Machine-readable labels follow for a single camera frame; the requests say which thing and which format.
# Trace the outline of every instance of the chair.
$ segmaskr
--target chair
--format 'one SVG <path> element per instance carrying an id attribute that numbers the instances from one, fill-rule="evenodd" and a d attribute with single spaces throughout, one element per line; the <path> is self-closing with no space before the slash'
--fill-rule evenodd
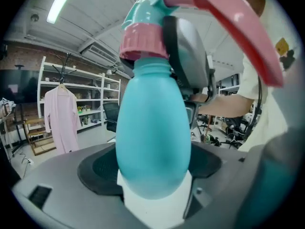
<path id="1" fill-rule="evenodd" d="M 222 144 L 229 144 L 229 148 L 234 146 L 235 148 L 239 148 L 243 144 L 245 131 L 249 125 L 249 123 L 243 119 L 243 116 L 236 118 L 225 118 L 224 121 L 227 124 L 226 134 L 230 140 L 226 140 L 225 142 L 221 142 Z M 240 125 L 244 124 L 246 128 L 241 130 Z"/>
<path id="2" fill-rule="evenodd" d="M 106 114 L 106 129 L 108 131 L 116 132 L 116 124 L 118 121 L 120 107 L 117 103 L 104 103 L 103 104 Z"/>

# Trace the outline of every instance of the white ceiling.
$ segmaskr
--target white ceiling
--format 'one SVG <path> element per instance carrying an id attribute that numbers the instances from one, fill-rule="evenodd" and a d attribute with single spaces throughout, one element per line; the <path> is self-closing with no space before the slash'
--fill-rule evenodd
<path id="1" fill-rule="evenodd" d="M 135 0 L 68 0 L 55 24 L 49 24 L 46 19 L 53 1 L 28 0 L 6 39 L 49 46 L 76 56 L 95 42 L 118 55 L 120 25 Z M 32 22 L 35 13 L 39 20 Z M 243 53 L 210 13 L 182 8 L 174 14 L 197 27 L 207 53 L 213 56 L 217 81 L 242 72 Z"/>

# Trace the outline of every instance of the ceiling light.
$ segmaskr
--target ceiling light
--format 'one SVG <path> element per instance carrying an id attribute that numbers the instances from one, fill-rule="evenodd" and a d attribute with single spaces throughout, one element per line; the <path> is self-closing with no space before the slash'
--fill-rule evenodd
<path id="1" fill-rule="evenodd" d="M 57 16 L 59 15 L 61 9 L 63 8 L 66 0 L 54 0 L 50 12 L 47 17 L 47 22 L 54 24 Z"/>

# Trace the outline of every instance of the pink garment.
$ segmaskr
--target pink garment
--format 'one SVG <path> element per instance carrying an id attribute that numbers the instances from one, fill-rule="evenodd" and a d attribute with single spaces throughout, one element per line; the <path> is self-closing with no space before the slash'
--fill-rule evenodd
<path id="1" fill-rule="evenodd" d="M 44 122 L 46 132 L 52 130 L 59 154 L 79 150 L 77 129 L 81 126 L 81 122 L 73 93 L 61 87 L 48 91 L 44 96 Z"/>

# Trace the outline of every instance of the brick wall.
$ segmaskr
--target brick wall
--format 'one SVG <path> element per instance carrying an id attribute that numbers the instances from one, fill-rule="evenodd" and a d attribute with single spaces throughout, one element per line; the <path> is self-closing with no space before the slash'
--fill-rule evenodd
<path id="1" fill-rule="evenodd" d="M 1 70 L 6 70 L 6 69 L 17 70 L 17 68 L 15 67 L 16 64 L 22 64 L 25 66 L 21 70 L 39 71 L 43 56 L 46 56 L 46 62 L 51 62 L 54 64 L 62 64 L 61 61 L 56 57 L 56 55 L 58 55 L 62 59 L 66 58 L 65 53 L 53 49 L 26 44 L 26 43 L 9 42 L 8 56 L 0 61 L 0 74 L 1 74 Z M 91 62 L 71 56 L 67 62 L 67 66 L 72 67 L 74 65 L 79 70 L 88 71 L 95 74 L 106 73 L 107 71 L 106 69 L 101 68 Z M 50 80 L 52 80 L 53 77 L 58 78 L 58 74 L 45 72 L 43 78 L 44 77 L 49 77 Z M 115 80 L 121 79 L 121 90 L 120 90 L 120 102 L 121 102 L 125 92 L 126 85 L 128 83 L 128 79 L 116 74 L 111 75 L 110 78 Z M 70 82 L 70 83 L 88 84 L 89 81 L 90 81 L 89 79 L 75 77 L 73 75 L 66 78 L 66 82 Z M 118 89 L 118 84 L 114 84 L 112 87 Z M 44 93 L 45 93 L 44 90 L 42 90 L 41 96 L 44 96 Z M 114 94 L 117 93 L 115 92 L 104 93 L 105 96 L 115 97 Z M 31 119 L 31 118 L 36 118 L 38 116 L 36 104 L 23 104 L 23 108 L 24 108 L 25 118 Z"/>

